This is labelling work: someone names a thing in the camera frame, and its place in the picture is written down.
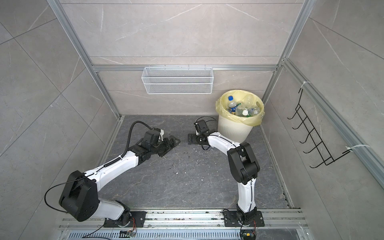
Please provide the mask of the Pepsi blue label bottle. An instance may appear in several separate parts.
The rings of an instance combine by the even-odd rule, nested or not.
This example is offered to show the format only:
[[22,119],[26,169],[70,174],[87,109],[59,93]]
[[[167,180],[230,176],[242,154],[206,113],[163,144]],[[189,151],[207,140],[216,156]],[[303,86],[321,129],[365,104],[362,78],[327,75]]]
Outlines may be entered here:
[[249,109],[249,116],[254,117],[261,113],[261,109],[258,106]]

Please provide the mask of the clear crushed bottle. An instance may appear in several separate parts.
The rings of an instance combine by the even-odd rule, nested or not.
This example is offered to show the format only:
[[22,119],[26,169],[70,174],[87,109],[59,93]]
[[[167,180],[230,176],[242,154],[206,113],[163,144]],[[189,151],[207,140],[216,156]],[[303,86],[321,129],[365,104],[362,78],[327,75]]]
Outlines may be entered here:
[[256,102],[257,100],[253,94],[247,94],[243,100],[244,108],[246,110],[254,108],[257,105]]

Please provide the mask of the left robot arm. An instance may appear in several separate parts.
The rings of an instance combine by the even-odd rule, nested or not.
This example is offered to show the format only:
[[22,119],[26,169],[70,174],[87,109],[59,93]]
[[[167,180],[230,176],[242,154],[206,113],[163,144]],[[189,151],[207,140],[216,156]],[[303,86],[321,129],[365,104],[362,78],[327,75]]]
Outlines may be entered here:
[[105,218],[125,227],[131,222],[131,210],[120,201],[99,198],[99,191],[122,173],[142,164],[152,155],[165,156],[181,141],[174,136],[165,138],[161,129],[149,130],[127,152],[84,173],[74,171],[68,177],[59,205],[77,221]]

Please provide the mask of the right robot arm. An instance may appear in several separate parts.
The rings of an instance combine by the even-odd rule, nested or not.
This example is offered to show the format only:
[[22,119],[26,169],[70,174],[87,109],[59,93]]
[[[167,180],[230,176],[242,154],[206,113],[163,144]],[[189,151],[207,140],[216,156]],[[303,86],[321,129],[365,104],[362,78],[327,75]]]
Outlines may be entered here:
[[238,183],[237,218],[242,225],[252,224],[258,213],[255,183],[260,165],[251,145],[247,142],[234,142],[214,129],[211,130],[203,118],[198,118],[194,127],[196,132],[188,134],[188,144],[216,148],[228,157],[230,172]]

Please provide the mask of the yellow bin liner bag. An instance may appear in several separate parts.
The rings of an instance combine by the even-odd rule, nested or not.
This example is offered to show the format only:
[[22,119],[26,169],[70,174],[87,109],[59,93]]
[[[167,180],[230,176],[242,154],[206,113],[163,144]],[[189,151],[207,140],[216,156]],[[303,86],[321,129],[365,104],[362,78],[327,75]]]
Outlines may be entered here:
[[[257,100],[256,106],[258,106],[261,109],[261,113],[258,114],[257,116],[250,117],[249,110],[246,110],[243,104],[243,100],[247,94],[253,94],[253,93],[250,93],[244,90],[231,90],[224,93],[216,101],[216,112],[219,114],[219,116],[222,116],[233,122],[243,123],[251,127],[260,125],[265,115],[264,103],[258,96],[253,94],[255,96],[255,99]],[[233,113],[229,113],[228,111],[229,96],[233,96],[234,100],[237,102],[236,111]]]

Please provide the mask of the white plastic waste bin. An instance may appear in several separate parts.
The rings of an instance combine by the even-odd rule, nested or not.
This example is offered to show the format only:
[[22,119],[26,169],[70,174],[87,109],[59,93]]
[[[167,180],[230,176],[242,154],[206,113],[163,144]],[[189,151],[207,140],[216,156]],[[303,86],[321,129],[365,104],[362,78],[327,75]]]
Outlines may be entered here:
[[245,125],[243,123],[233,122],[222,116],[219,116],[218,132],[222,136],[234,142],[238,142],[238,143],[244,142],[252,129],[253,127],[251,126]]

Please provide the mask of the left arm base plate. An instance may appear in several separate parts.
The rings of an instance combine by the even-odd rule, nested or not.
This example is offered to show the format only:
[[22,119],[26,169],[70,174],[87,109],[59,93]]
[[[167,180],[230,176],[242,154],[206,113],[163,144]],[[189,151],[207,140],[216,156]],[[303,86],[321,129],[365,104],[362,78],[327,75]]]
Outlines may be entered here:
[[123,213],[118,220],[106,219],[104,222],[105,228],[142,228],[146,219],[147,212],[145,211],[133,211],[129,213]]

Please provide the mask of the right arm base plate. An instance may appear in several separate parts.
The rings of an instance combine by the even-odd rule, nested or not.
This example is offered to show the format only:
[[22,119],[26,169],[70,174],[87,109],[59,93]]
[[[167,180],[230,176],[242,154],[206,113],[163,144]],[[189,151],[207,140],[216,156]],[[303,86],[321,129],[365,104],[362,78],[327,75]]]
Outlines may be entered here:
[[264,227],[265,222],[261,211],[251,210],[249,213],[243,213],[241,210],[222,211],[226,227]]

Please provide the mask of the aluminium front rail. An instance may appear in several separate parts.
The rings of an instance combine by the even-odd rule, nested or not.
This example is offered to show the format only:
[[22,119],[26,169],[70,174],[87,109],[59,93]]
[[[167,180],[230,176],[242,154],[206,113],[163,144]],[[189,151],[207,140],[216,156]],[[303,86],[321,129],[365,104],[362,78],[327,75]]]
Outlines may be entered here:
[[77,222],[65,215],[54,240],[311,240],[299,209],[262,209],[249,225],[236,220],[232,209],[134,210],[125,228],[109,227],[104,219]]

